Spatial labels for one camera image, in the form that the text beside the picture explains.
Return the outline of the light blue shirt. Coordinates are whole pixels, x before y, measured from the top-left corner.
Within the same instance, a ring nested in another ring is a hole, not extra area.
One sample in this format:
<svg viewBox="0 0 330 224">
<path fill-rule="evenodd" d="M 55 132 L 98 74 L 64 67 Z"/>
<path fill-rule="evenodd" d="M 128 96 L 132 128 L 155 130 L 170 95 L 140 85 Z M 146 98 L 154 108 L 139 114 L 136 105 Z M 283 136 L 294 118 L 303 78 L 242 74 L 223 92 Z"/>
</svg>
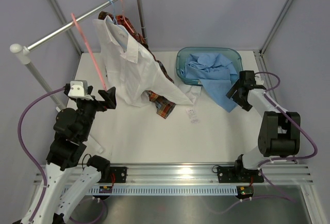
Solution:
<svg viewBox="0 0 330 224">
<path fill-rule="evenodd" d="M 226 94 L 238 80 L 238 73 L 227 57 L 221 53 L 193 53 L 188 56 L 182 75 L 197 79 L 211 99 L 227 112 L 237 104 Z"/>
</svg>

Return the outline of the pink plastic hanger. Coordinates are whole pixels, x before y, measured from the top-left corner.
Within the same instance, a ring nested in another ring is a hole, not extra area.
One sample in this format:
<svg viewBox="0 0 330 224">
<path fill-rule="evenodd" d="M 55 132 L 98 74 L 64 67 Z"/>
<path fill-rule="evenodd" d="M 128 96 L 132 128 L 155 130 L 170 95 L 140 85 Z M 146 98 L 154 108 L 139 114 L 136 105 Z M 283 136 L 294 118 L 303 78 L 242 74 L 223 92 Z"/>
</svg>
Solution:
<svg viewBox="0 0 330 224">
<path fill-rule="evenodd" d="M 90 47 L 90 44 L 89 44 L 89 42 L 88 42 L 88 40 L 87 40 L 87 38 L 86 38 L 86 36 L 85 36 L 85 34 L 84 34 L 84 32 L 83 32 L 81 26 L 80 26 L 79 23 L 77 22 L 77 19 L 76 19 L 74 13 L 71 13 L 71 18 L 72 18 L 72 20 L 73 20 L 73 22 L 74 22 L 74 25 L 75 25 L 75 27 L 77 28 L 77 30 L 78 30 L 80 36 L 81 36 L 81 38 L 83 39 L 84 44 L 85 44 L 85 46 L 86 46 L 86 48 L 87 48 L 87 51 L 88 51 L 88 53 L 89 53 L 89 55 L 90 55 L 90 57 L 91 57 L 91 59 L 92 59 L 92 61 L 93 61 L 93 64 L 94 64 L 95 70 L 96 70 L 96 72 L 97 72 L 97 74 L 98 74 L 98 77 L 99 77 L 100 82 L 101 82 L 101 84 L 102 84 L 103 90 L 106 91 L 106 90 L 107 90 L 107 86 L 106 86 L 106 83 L 105 83 L 105 80 L 104 80 L 103 74 L 102 74 L 101 69 L 100 69 L 100 67 L 99 67 L 99 65 L 98 65 L 98 63 L 97 63 L 97 60 L 96 60 L 96 58 L 95 58 L 95 56 L 94 56 L 94 54 L 93 54 L 93 51 L 92 51 L 92 49 L 91 49 L 91 47 Z"/>
</svg>

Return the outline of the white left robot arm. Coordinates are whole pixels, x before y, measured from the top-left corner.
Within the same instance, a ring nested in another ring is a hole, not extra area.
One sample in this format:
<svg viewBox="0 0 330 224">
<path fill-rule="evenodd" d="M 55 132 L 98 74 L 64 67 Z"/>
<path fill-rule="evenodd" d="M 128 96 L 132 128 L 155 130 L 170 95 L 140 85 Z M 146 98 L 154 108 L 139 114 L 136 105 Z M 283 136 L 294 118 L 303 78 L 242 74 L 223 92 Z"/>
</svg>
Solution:
<svg viewBox="0 0 330 224">
<path fill-rule="evenodd" d="M 96 100 L 91 94 L 92 90 L 93 87 L 88 86 L 85 80 L 71 81 L 37 98 L 21 114 L 18 123 L 19 142 L 40 171 L 42 181 L 27 213 L 18 223 L 67 223 L 87 191 L 94 184 L 106 182 L 110 178 L 110 161 L 100 156 L 92 156 L 79 178 L 67 192 L 63 192 L 86 149 L 85 142 L 88 140 L 96 113 L 115 109 L 117 106 L 115 87 L 99 90 L 98 94 L 102 100 Z M 22 123 L 31 107 L 59 92 L 73 100 L 77 108 L 64 108 L 58 112 L 53 126 L 54 141 L 46 157 L 46 166 L 42 168 L 23 142 Z"/>
</svg>

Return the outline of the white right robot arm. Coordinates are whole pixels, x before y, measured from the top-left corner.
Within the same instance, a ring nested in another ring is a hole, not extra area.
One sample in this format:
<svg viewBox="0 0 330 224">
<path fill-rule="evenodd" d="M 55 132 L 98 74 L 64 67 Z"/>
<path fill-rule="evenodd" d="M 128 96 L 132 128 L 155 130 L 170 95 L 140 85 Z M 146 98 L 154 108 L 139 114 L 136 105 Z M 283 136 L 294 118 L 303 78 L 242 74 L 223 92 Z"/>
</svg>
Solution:
<svg viewBox="0 0 330 224">
<path fill-rule="evenodd" d="M 241 71 L 239 78 L 226 96 L 245 111 L 255 109 L 262 118 L 257 145 L 241 154 L 233 166 L 217 168 L 220 183 L 263 183 L 262 163 L 272 158 L 286 159 L 300 149 L 300 115 L 283 109 L 258 84 L 254 71 Z"/>
</svg>

